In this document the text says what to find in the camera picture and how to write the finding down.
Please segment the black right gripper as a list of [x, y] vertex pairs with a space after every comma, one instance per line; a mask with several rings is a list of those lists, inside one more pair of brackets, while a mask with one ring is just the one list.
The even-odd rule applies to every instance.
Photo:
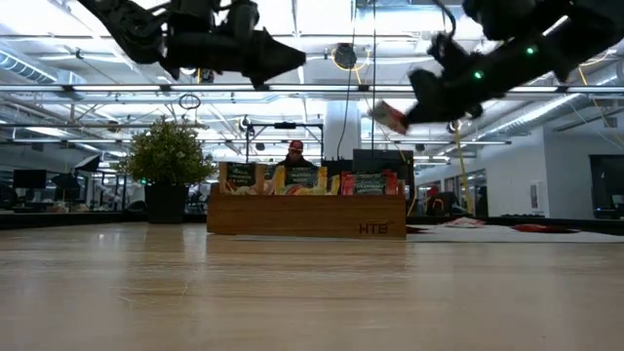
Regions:
[[481, 104], [540, 75], [541, 35], [515, 38], [488, 54], [468, 53], [449, 35], [437, 34], [428, 53], [443, 67], [440, 76], [425, 69], [409, 74], [416, 104], [408, 125], [445, 123], [466, 114], [479, 117]]

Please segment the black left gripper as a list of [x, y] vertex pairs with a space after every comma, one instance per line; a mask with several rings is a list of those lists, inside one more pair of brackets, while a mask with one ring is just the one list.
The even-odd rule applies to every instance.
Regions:
[[306, 54], [256, 30], [257, 4], [235, 0], [222, 7], [214, 0], [175, 0], [168, 7], [165, 53], [160, 64], [177, 78], [181, 69], [217, 73], [251, 70], [251, 83], [268, 80], [306, 63]]

